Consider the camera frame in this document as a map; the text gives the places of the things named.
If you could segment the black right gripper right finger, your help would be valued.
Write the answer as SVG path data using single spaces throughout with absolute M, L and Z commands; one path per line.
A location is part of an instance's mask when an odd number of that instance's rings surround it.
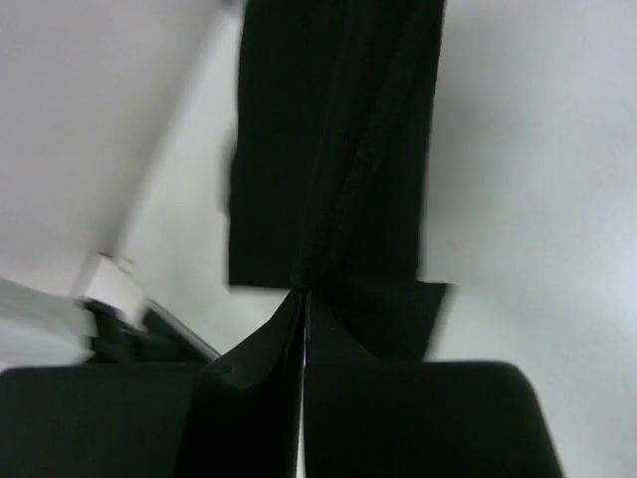
M 309 477 L 560 477 L 526 376 L 501 361 L 386 362 L 306 305 L 303 393 Z

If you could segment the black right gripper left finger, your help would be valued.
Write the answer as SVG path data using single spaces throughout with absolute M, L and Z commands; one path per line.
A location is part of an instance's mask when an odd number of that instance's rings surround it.
M 293 477 L 302 298 L 208 362 L 14 367 L 1 375 L 5 477 Z

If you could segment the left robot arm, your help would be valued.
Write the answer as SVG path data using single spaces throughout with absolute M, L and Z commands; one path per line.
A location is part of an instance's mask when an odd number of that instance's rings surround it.
M 218 357 L 108 256 L 91 258 L 68 296 L 1 281 L 2 369 Z

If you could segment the black tank top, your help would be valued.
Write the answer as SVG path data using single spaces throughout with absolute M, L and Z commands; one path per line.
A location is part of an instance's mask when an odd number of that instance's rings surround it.
M 426 354 L 418 278 L 441 1 L 251 1 L 230 165 L 228 282 L 321 289 L 387 361 Z

